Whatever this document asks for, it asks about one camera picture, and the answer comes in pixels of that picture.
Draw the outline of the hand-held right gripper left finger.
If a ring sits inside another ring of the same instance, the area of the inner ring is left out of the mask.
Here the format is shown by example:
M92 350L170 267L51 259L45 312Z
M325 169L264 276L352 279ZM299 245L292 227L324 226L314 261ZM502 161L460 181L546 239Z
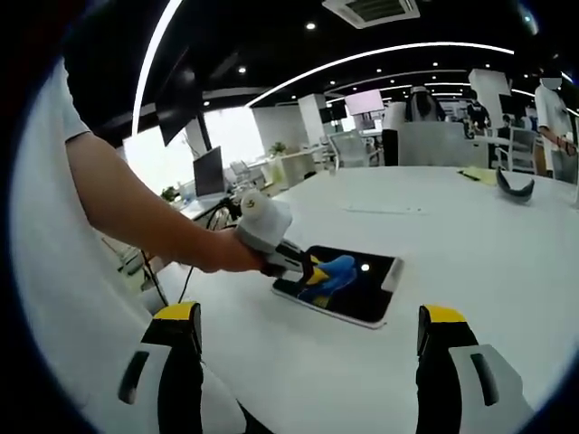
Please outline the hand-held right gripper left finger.
M152 318L120 378L118 398L139 433L201 433L201 307L184 302Z

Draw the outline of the person's left hand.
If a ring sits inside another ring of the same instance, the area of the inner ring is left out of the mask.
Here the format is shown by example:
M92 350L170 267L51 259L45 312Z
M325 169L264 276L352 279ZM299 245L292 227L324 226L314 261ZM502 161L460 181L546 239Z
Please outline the person's left hand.
M246 246L234 229L204 231L197 267L205 272L260 271L264 266L262 255Z

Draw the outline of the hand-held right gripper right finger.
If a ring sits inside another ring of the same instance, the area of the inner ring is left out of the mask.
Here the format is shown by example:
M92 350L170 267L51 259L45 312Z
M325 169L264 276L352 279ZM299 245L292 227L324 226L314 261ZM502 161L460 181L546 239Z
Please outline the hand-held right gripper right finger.
M534 411L518 372L457 310L418 312L418 433L518 433Z

